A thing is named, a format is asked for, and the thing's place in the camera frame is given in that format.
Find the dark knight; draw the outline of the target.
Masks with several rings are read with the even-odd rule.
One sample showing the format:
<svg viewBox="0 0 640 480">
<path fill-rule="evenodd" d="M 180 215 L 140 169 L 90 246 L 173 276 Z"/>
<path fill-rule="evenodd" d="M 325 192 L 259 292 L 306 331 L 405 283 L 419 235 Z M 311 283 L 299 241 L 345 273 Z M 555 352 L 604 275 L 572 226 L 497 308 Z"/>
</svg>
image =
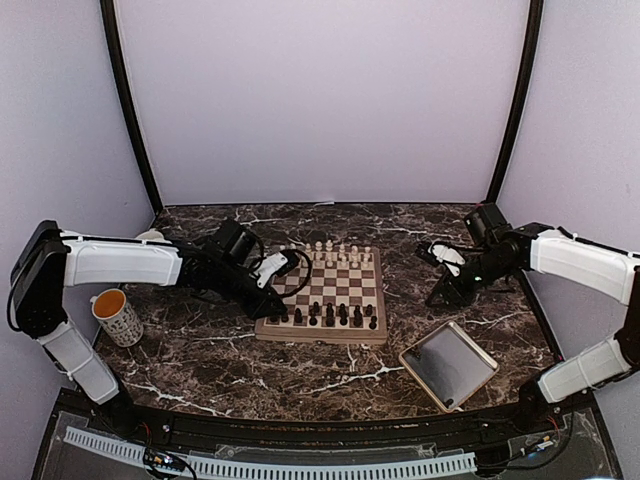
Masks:
<svg viewBox="0 0 640 480">
<path fill-rule="evenodd" d="M 356 328 L 362 328 L 363 327 L 363 315 L 362 315 L 361 307 L 359 305 L 356 305 L 354 307 L 353 326 L 356 327 Z"/>
</svg>

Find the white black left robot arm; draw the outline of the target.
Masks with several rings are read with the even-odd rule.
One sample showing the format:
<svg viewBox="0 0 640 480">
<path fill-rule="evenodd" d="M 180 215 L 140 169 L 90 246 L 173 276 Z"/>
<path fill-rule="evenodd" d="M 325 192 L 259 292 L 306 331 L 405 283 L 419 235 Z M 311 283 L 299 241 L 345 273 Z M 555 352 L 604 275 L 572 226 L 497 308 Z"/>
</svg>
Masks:
<svg viewBox="0 0 640 480">
<path fill-rule="evenodd" d="M 92 402 L 103 405 L 107 425 L 131 436 L 141 427 L 140 412 L 122 399 L 125 390 L 115 374 L 65 311 L 65 288 L 139 283 L 213 291 L 237 303 L 251 320 L 280 316 L 287 308 L 271 280 L 296 268 L 299 259 L 281 250 L 249 263 L 259 242 L 230 219 L 195 242 L 81 235 L 44 220 L 11 271 L 7 321 L 36 340 Z"/>
</svg>

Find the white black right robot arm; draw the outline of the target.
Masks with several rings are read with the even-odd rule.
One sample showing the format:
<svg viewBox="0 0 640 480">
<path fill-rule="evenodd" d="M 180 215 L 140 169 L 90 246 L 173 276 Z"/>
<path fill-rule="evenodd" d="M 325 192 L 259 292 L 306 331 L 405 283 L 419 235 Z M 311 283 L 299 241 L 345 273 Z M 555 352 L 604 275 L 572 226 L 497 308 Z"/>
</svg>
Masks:
<svg viewBox="0 0 640 480">
<path fill-rule="evenodd" d="M 532 222 L 512 226 L 494 203 L 477 205 L 464 218 L 470 247 L 424 242 L 416 254 L 446 271 L 428 304 L 466 307 L 477 291 L 518 272 L 534 271 L 572 281 L 626 306 L 623 326 L 580 354 L 528 380 L 519 389 L 510 424 L 534 432 L 553 405 L 576 393 L 622 380 L 639 370 L 639 256 L 582 238 L 562 227 Z"/>
</svg>

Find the dark bishop piece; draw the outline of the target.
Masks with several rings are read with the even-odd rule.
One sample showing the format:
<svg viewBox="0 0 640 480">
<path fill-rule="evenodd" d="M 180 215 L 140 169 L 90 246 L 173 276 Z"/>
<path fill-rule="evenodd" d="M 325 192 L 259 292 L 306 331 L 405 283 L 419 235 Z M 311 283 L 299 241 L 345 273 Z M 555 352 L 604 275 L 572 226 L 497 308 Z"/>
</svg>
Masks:
<svg viewBox="0 0 640 480">
<path fill-rule="evenodd" d="M 304 317 L 300 308 L 294 310 L 294 324 L 296 326 L 302 326 L 304 324 Z"/>
</svg>

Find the dark queen piece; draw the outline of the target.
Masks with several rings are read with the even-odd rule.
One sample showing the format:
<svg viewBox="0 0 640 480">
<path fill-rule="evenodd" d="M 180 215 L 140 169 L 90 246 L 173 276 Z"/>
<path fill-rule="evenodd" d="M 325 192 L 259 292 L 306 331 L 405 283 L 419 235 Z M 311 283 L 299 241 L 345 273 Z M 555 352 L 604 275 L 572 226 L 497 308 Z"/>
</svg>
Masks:
<svg viewBox="0 0 640 480">
<path fill-rule="evenodd" d="M 347 326 L 349 324 L 349 313 L 344 303 L 339 305 L 338 313 L 340 317 L 340 324 L 342 326 Z"/>
</svg>

